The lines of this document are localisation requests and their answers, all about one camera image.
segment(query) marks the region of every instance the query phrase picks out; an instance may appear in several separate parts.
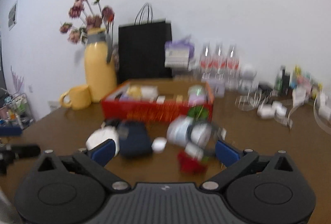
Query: bag handle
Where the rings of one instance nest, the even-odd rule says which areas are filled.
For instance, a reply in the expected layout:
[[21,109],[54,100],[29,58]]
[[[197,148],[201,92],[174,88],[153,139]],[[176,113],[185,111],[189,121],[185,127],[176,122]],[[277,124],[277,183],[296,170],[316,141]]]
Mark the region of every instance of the bag handle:
[[144,16],[144,11],[145,11],[146,8],[148,10],[148,13],[147,13],[147,24],[149,23],[149,10],[151,10],[151,23],[153,22],[153,9],[152,9],[152,5],[150,3],[145,3],[143,5],[143,7],[140,9],[140,11],[138,12],[138,14],[136,16],[136,19],[134,20],[134,24],[135,25],[137,23],[137,19],[138,19],[139,14],[140,14],[139,25],[142,22],[141,19]]

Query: silver bolt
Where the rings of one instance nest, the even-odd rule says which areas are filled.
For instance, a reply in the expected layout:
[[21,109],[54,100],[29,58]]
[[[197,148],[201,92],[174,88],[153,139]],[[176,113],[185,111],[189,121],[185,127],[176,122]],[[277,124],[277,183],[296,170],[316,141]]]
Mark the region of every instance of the silver bolt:
[[124,181],[117,181],[112,184],[112,188],[115,190],[124,190],[129,187],[129,184]]
[[218,183],[214,181],[206,181],[202,184],[202,187],[207,190],[214,190],[218,188]]

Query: electrical outlet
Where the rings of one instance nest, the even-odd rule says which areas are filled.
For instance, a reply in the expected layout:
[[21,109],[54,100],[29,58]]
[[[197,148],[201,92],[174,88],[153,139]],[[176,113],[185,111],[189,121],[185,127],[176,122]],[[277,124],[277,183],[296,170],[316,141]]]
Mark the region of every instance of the electrical outlet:
[[51,112],[61,107],[60,103],[57,101],[48,101],[47,103],[49,108],[51,109]]

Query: red box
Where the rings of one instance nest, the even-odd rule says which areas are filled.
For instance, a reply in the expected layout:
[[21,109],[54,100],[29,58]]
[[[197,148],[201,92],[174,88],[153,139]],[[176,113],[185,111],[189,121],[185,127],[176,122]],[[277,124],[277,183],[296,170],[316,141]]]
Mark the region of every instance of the red box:
[[[116,97],[128,89],[131,85],[154,86],[158,87],[160,96],[165,96],[164,103],[156,103],[156,101],[132,101],[119,100]],[[207,101],[203,106],[208,114],[208,120],[212,117],[212,107],[214,96],[206,82],[199,81],[176,81],[172,79],[132,79],[119,85],[110,94],[101,100],[101,106],[105,118],[118,118],[135,120],[142,122],[171,122],[179,115],[187,115],[189,109],[194,105],[188,104],[187,92],[194,85],[202,85],[207,92]],[[183,96],[182,102],[176,102],[176,96]]]

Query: yellow thermos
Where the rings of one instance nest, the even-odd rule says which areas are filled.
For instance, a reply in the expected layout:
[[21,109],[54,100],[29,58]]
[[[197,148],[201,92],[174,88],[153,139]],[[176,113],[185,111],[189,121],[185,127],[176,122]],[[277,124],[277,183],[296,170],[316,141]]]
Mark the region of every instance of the yellow thermos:
[[85,49],[86,83],[91,92],[92,102],[100,102],[117,86],[115,64],[113,57],[111,57],[112,50],[106,43],[104,28],[90,29],[87,37]]

